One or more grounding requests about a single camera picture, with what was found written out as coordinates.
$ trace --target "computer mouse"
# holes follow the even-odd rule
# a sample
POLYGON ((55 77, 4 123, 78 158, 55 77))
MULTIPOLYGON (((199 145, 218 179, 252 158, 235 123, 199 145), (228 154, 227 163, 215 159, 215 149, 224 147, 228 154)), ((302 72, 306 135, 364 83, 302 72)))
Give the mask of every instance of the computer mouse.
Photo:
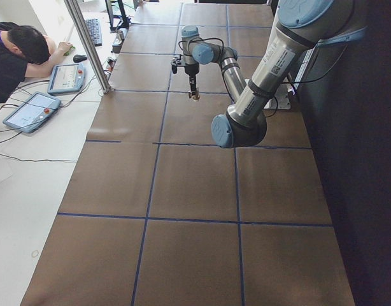
POLYGON ((82 62, 82 61, 84 61, 87 58, 88 57, 86 55, 75 54, 74 57, 73 57, 73 61, 74 62, 82 62))

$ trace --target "blue joint cap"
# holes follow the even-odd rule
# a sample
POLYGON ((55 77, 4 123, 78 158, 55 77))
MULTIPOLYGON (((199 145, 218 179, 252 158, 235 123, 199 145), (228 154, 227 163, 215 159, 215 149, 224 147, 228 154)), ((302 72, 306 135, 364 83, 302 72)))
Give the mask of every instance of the blue joint cap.
POLYGON ((330 8, 334 0, 280 0, 279 22, 291 29, 307 26, 330 8))
POLYGON ((182 38, 189 38, 197 36, 198 34, 198 27, 196 27, 195 25, 186 25, 185 27, 183 27, 183 29, 181 29, 182 38))
POLYGON ((232 148, 234 145, 234 134, 225 115, 215 116, 211 123, 211 135, 221 148, 232 148))
POLYGON ((233 49, 233 48, 231 48, 231 49, 232 49, 232 51, 234 52, 234 57, 235 57, 235 59, 238 59, 238 51, 235 50, 235 49, 233 49))
POLYGON ((200 43, 194 47, 192 55, 197 62, 205 65, 213 60, 214 51, 209 45, 200 43))

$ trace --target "black shirt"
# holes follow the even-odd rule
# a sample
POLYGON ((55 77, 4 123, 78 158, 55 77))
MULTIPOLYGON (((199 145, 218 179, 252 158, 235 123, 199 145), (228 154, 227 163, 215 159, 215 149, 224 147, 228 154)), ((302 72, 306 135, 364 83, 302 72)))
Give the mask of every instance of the black shirt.
MULTIPOLYGON (((0 30, 8 31, 17 25, 13 22, 0 22, 0 30)), ((27 61, 0 43, 0 103, 6 102, 20 82, 24 81, 27 61)))

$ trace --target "tablet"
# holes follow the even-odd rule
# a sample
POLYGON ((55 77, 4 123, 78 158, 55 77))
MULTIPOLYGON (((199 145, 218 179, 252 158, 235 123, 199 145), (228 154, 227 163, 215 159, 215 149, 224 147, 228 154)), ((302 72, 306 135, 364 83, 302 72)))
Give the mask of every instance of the tablet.
POLYGON ((47 93, 51 95, 69 94, 81 90, 85 79, 82 63, 55 65, 51 73, 47 93))
POLYGON ((56 97, 35 92, 7 116, 3 123, 21 132, 32 133, 58 110, 60 104, 61 100, 56 97))

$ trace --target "metal pole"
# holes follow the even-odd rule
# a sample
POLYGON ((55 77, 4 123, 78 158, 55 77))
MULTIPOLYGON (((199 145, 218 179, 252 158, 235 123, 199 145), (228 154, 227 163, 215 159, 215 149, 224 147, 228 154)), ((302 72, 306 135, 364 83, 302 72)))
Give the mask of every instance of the metal pole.
POLYGON ((94 43, 92 42, 82 12, 76 0, 64 0, 68 12, 73 19, 78 35, 80 36, 82 45, 87 53, 87 56, 91 62, 94 73, 101 84, 101 88, 104 94, 107 94, 111 90, 108 79, 106 78, 101 61, 99 60, 94 43))

